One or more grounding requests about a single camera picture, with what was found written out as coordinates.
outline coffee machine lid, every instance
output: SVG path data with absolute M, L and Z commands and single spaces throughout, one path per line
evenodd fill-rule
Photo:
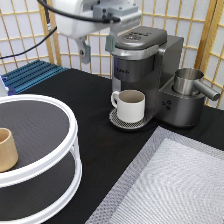
M 115 47 L 124 50 L 143 50 L 167 42 L 166 30 L 139 26 L 116 38 Z

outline cable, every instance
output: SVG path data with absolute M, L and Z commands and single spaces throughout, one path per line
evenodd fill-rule
M 4 57 L 0 58 L 0 60 L 1 60 L 1 59 L 5 59 L 5 58 L 11 58 L 11 57 L 20 56 L 20 55 L 22 55 L 22 54 L 27 53 L 28 51 L 33 50 L 34 48 L 36 48 L 36 47 L 38 47 L 39 45 L 41 45 L 45 40 L 47 40 L 47 38 L 50 37 L 56 30 L 57 30 L 57 27 L 55 27 L 51 32 L 49 32 L 49 34 L 48 34 L 46 37 L 44 37 L 44 39 L 43 39 L 42 41 L 40 41 L 37 45 L 35 45 L 35 46 L 29 48 L 28 50 L 26 50 L 26 51 L 24 51 L 24 52 L 21 52 L 21 53 L 19 53 L 19 54 L 12 54 L 12 55 L 9 55 L 9 56 L 4 56 Z
M 73 14 L 69 14 L 63 11 L 60 11 L 56 8 L 51 7 L 50 5 L 46 4 L 45 2 L 41 1 L 41 0 L 37 0 L 43 7 L 47 8 L 48 10 L 57 13 L 59 15 L 65 16 L 65 17 L 69 17 L 72 19 L 77 19 L 77 20 L 82 20 L 82 21 L 86 21 L 86 22 L 95 22 L 95 23 L 118 23 L 120 22 L 120 18 L 116 18 L 116 17 L 108 17 L 108 18 L 104 18 L 104 19 L 96 19 L 96 18 L 88 18 L 88 17 L 83 17 L 83 16 L 77 16 L 77 15 L 73 15 Z

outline tan cup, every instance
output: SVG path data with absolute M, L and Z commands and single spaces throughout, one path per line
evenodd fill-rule
M 17 161 L 18 153 L 12 132 L 6 128 L 0 128 L 0 172 L 9 170 Z

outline white frame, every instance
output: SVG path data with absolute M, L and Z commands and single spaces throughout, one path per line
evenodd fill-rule
M 70 149 L 72 149 L 72 146 L 77 138 L 77 132 L 78 132 L 77 121 L 75 119 L 75 116 L 72 110 L 66 104 L 51 97 L 46 97 L 41 95 L 31 95 L 31 94 L 1 97 L 0 104 L 13 102 L 13 101 L 21 101 L 21 100 L 32 100 L 32 101 L 36 100 L 36 101 L 50 103 L 59 107 L 67 114 L 69 118 L 70 127 L 64 141 L 54 151 L 49 153 L 44 158 L 30 165 L 22 167 L 20 169 L 12 170 L 5 173 L 0 173 L 0 188 L 18 184 L 23 181 L 29 180 L 43 173 L 44 171 L 50 169 L 52 166 L 58 163 L 69 152 Z M 75 155 L 77 156 L 76 159 L 80 159 L 78 151 L 76 154 L 77 154 Z
M 69 186 L 69 188 L 57 201 L 55 201 L 49 207 L 45 208 L 44 210 L 42 210 L 34 215 L 28 216 L 23 219 L 17 219 L 17 220 L 12 220 L 12 221 L 0 221 L 0 224 L 39 224 L 39 223 L 43 223 L 44 221 L 50 219 L 51 217 L 56 215 L 60 210 L 62 210 L 68 204 L 68 202 L 72 199 L 74 194 L 76 193 L 76 191 L 79 187 L 80 181 L 81 181 L 82 163 L 81 163 L 80 158 L 76 158 L 75 151 L 77 151 L 77 150 L 78 150 L 78 148 L 74 148 L 74 147 L 72 147 L 72 149 L 70 150 L 74 157 L 74 160 L 75 160 L 74 178 L 73 178 L 72 183 Z

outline black countertop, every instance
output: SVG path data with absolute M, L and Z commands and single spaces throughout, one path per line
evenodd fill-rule
M 224 150 L 224 111 L 204 107 L 200 123 L 178 129 L 153 120 L 139 132 L 122 132 L 109 122 L 112 82 L 70 69 L 23 92 L 51 96 L 66 103 L 78 121 L 83 164 L 79 189 L 47 224 L 87 221 L 158 126 Z

